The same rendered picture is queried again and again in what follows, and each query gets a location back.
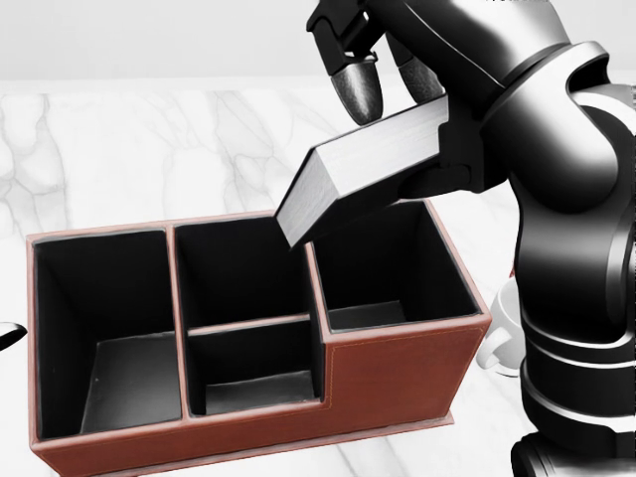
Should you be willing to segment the grey book with white pages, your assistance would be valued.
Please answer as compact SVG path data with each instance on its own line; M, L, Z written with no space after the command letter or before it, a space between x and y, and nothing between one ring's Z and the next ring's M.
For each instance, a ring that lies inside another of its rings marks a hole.
M439 153L445 95L312 147L275 217L290 246L318 239L398 199Z

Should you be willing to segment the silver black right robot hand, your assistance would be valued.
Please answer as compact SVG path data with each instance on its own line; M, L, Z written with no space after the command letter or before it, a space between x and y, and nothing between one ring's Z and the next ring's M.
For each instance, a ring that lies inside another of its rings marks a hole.
M334 88L360 125L380 123L382 91L373 46L386 37L420 103L449 96L435 155L332 203L379 208L401 198L482 192L514 176L557 210L573 153L548 114L531 105L540 80L571 42L547 0L319 0L307 23Z

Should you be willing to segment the red-brown desk caddy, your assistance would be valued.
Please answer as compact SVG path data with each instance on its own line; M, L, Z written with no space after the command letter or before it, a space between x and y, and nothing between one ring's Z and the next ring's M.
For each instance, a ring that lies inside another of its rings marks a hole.
M427 201L30 236L32 451L138 477L451 422L490 316Z

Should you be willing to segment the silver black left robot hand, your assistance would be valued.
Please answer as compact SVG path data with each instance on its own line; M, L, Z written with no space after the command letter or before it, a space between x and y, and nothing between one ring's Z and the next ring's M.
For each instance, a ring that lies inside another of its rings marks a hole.
M17 343L26 334L27 330L21 324L0 322L0 352Z

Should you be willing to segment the white mug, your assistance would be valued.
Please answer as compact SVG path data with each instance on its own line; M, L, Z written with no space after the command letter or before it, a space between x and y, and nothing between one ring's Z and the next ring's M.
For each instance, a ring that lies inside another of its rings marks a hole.
M521 323L519 290L515 277L509 278L490 308L491 325L476 355L477 364L506 377L517 377L526 357Z

